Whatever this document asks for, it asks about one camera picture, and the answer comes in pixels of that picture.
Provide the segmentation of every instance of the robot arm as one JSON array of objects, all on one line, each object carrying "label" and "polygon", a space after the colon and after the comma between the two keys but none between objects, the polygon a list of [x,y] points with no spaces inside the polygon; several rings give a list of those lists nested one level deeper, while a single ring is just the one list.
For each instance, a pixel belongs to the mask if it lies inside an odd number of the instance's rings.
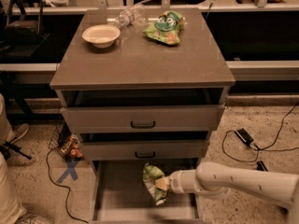
[{"label": "robot arm", "polygon": [[176,171],[168,177],[177,194],[194,193],[224,199],[229,189],[238,189],[268,202],[291,209],[288,223],[299,223],[299,175],[230,168],[203,162],[195,170]]}]

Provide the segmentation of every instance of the drawer handle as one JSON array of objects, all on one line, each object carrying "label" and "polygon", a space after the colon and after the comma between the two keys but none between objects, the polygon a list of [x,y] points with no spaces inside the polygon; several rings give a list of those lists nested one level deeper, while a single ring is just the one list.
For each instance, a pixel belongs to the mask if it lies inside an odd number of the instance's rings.
[{"label": "drawer handle", "polygon": [[134,123],[131,121],[131,127],[133,129],[152,129],[156,126],[156,121],[153,121],[152,123]]},{"label": "drawer handle", "polygon": [[137,152],[135,152],[135,157],[137,157],[138,159],[152,159],[156,156],[156,152],[153,151],[151,155],[149,154],[138,154]]}]

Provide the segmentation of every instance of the white bowl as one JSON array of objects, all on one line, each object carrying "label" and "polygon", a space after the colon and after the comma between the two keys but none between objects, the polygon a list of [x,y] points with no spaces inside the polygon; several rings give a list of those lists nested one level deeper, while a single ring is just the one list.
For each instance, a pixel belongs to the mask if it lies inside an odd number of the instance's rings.
[{"label": "white bowl", "polygon": [[96,25],[86,29],[82,37],[99,49],[110,47],[121,34],[119,28],[113,25]]}]

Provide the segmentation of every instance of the black cable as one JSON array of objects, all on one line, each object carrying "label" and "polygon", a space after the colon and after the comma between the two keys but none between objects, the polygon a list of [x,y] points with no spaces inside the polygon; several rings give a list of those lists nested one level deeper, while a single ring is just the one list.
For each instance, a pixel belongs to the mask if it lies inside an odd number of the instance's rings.
[{"label": "black cable", "polygon": [[272,146],[277,142],[277,140],[278,140],[278,138],[279,138],[279,135],[280,135],[280,132],[281,132],[281,130],[282,130],[282,128],[283,128],[284,119],[287,118],[287,117],[291,114],[291,112],[292,112],[298,105],[299,105],[299,102],[297,102],[297,103],[293,106],[293,108],[292,108],[292,109],[291,109],[291,110],[290,110],[290,111],[283,117],[283,119],[281,120],[281,123],[280,123],[280,127],[279,127],[279,130],[278,130],[277,136],[276,136],[276,138],[274,139],[274,141],[273,141],[273,143],[272,143],[271,145],[269,145],[269,146],[267,146],[267,147],[260,148],[260,147],[257,146],[257,144],[254,144],[254,145],[259,149],[259,151],[276,151],[276,152],[278,152],[278,151],[293,151],[293,150],[299,149],[299,147],[295,147],[295,148],[291,148],[291,149],[267,150],[268,148],[272,147]]},{"label": "black cable", "polygon": [[258,158],[259,158],[259,153],[260,153],[260,152],[259,152],[259,150],[255,150],[255,149],[253,149],[252,147],[250,147],[252,150],[257,151],[256,157],[255,157],[255,159],[254,159],[253,161],[243,161],[243,160],[234,158],[233,156],[229,155],[229,154],[225,151],[224,143],[225,143],[226,137],[227,137],[228,133],[234,133],[234,132],[235,132],[235,131],[228,131],[228,132],[226,132],[226,134],[225,134],[225,136],[224,136],[224,138],[223,138],[223,140],[222,140],[222,151],[223,151],[223,153],[224,153],[225,155],[227,155],[228,157],[230,157],[231,159],[235,160],[235,161],[240,161],[240,162],[256,162],[256,161],[258,160]]},{"label": "black cable", "polygon": [[209,14],[210,10],[212,9],[212,7],[213,7],[213,3],[210,3],[209,7],[208,7],[208,10],[207,10],[207,13],[206,13],[206,23],[207,23],[208,14]]},{"label": "black cable", "polygon": [[[52,136],[52,138],[51,138],[51,140],[50,140],[50,143],[51,143],[51,141],[54,139],[54,135],[55,135],[55,133],[58,132],[58,125],[59,125],[59,123],[60,123],[60,120],[61,120],[61,118],[59,118],[58,121],[57,121],[56,129],[55,129],[55,132],[54,132],[54,134],[53,134],[53,136]],[[86,220],[83,220],[83,219],[80,219],[80,218],[77,218],[77,217],[74,217],[73,215],[71,215],[71,213],[70,213],[69,210],[68,210],[68,198],[69,198],[69,194],[70,194],[70,192],[71,192],[72,189],[71,189],[69,186],[67,186],[67,185],[57,184],[57,183],[52,179],[52,177],[50,176],[49,155],[50,155],[50,153],[51,153],[52,151],[54,151],[54,150],[56,149],[56,147],[51,147],[51,146],[50,146],[50,143],[49,143],[49,149],[50,149],[50,151],[48,152],[47,157],[46,157],[46,164],[47,164],[47,166],[48,166],[48,177],[49,177],[51,183],[54,184],[55,186],[57,186],[57,187],[59,187],[59,188],[68,189],[67,196],[66,196],[66,200],[65,200],[65,210],[66,210],[66,213],[67,213],[71,218],[73,218],[74,220],[78,220],[78,221],[81,221],[81,222],[84,222],[84,223],[89,223],[89,222],[86,221]]]},{"label": "black cable", "polygon": [[53,150],[55,150],[55,149],[54,149],[54,148],[51,149],[51,150],[48,152],[47,157],[46,157],[46,163],[47,163],[47,165],[48,165],[48,176],[49,176],[49,179],[50,179],[50,181],[51,181],[55,186],[60,187],[60,188],[64,188],[64,189],[68,189],[67,196],[66,196],[66,201],[65,201],[65,210],[66,210],[66,213],[67,213],[71,218],[73,218],[74,220],[78,220],[78,221],[81,221],[81,222],[84,222],[84,223],[88,223],[88,221],[86,221],[86,220],[83,220],[83,219],[80,219],[80,218],[77,218],[77,217],[72,216],[72,215],[70,214],[69,210],[68,210],[68,197],[69,197],[69,194],[70,194],[70,192],[71,192],[72,189],[71,189],[69,186],[67,186],[67,185],[57,184],[57,183],[52,179],[52,177],[50,176],[49,154],[50,154]]},{"label": "black cable", "polygon": [[251,144],[249,145],[249,148],[250,148],[250,149],[252,149],[253,151],[257,152],[257,155],[256,155],[256,157],[255,157],[255,159],[254,159],[253,161],[243,161],[243,160],[237,159],[237,158],[235,158],[235,157],[229,155],[229,154],[225,151],[225,148],[224,148],[225,140],[226,140],[226,138],[227,138],[228,133],[235,132],[235,131],[233,131],[233,130],[226,132],[226,134],[225,134],[225,136],[224,136],[224,138],[223,138],[223,140],[222,140],[222,150],[223,150],[223,153],[224,153],[225,155],[227,155],[228,157],[230,157],[231,159],[235,160],[235,161],[240,161],[240,162],[256,162],[256,161],[258,160],[258,158],[259,158],[260,151],[267,151],[267,152],[285,152],[285,151],[294,151],[294,150],[296,150],[296,149],[299,149],[299,147],[294,147],[294,148],[286,148],[286,149],[267,150],[268,148],[272,147],[272,146],[276,143],[276,141],[278,140],[278,137],[279,137],[279,135],[280,135],[280,132],[281,132],[281,130],[282,130],[282,128],[283,128],[284,119],[287,118],[287,117],[291,114],[291,112],[292,112],[298,105],[299,105],[299,102],[297,102],[297,103],[293,106],[293,108],[292,108],[292,109],[291,109],[291,110],[290,110],[290,111],[283,117],[283,119],[281,120],[281,123],[280,123],[280,127],[279,127],[279,130],[278,130],[278,133],[277,133],[277,135],[276,135],[276,138],[275,138],[274,142],[273,142],[271,145],[269,145],[269,146],[267,146],[267,147],[263,147],[263,148],[258,147],[258,145],[257,145],[256,143],[251,143]]}]

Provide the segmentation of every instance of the clear plastic container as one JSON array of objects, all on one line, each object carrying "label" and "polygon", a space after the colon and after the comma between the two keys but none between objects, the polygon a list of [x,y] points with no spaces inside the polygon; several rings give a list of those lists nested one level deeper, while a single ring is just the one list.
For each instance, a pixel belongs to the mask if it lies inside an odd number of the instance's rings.
[{"label": "clear plastic container", "polygon": [[119,28],[126,27],[130,24],[140,25],[146,20],[146,9],[138,3],[131,7],[126,8],[116,18],[116,26]]}]

